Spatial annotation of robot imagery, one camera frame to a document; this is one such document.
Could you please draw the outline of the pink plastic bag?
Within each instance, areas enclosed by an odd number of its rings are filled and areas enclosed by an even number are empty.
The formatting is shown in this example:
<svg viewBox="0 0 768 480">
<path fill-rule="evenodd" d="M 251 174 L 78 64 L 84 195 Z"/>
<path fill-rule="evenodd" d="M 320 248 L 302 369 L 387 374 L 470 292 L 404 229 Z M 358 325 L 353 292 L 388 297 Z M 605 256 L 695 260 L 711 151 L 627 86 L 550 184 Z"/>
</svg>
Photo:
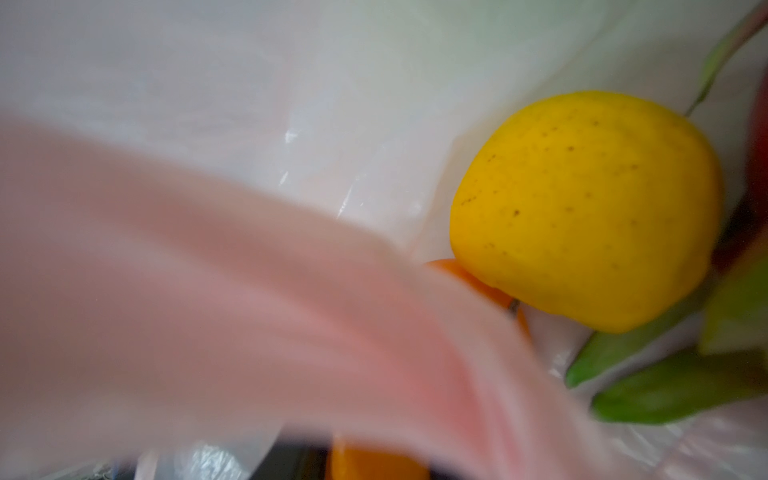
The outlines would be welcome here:
<svg viewBox="0 0 768 480">
<path fill-rule="evenodd" d="M 5 1 L 1 474 L 355 436 L 473 479 L 754 478 L 761 401 L 601 427 L 583 336 L 422 264 L 526 103 L 683 109 L 750 1 Z"/>
</svg>

